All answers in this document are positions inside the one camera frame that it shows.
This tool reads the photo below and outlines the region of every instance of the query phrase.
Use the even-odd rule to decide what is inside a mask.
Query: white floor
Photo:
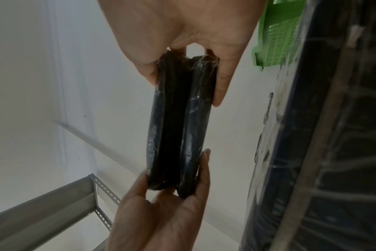
[[[0,211],[92,172],[122,197],[145,169],[153,87],[119,51],[96,0],[33,1],[38,8],[7,2],[0,1]],[[239,246],[254,153],[279,69],[254,68],[256,44],[254,35],[223,104],[212,109],[205,140],[212,186],[197,250]],[[188,48],[189,56],[202,53],[197,45]],[[75,230],[83,242],[90,234],[85,228]]]

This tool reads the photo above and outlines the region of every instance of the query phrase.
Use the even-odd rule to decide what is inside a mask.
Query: green plastic basket
[[[288,52],[300,22],[305,0],[269,0],[258,22],[258,45],[252,50],[255,66],[279,65]]]

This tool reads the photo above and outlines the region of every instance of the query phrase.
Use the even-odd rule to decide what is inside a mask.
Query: hand
[[[213,105],[219,106],[266,0],[98,0],[118,45],[153,85],[167,47],[192,43],[219,58]]]
[[[119,205],[106,250],[192,250],[209,195],[209,157],[207,149],[200,160],[196,191],[185,200],[175,196],[174,189],[164,189],[147,201],[147,174],[142,173]]]

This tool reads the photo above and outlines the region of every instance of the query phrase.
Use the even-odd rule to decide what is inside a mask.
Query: black object
[[[148,187],[195,191],[196,175],[214,96],[218,61],[167,51],[158,61],[147,144]]]
[[[309,0],[272,99],[241,251],[376,251],[376,0]]]

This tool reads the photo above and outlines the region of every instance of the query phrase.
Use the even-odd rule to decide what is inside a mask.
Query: black bag
[[[196,188],[218,60],[209,55],[188,59],[167,51],[157,64],[147,143],[148,187],[175,187],[186,198]]]

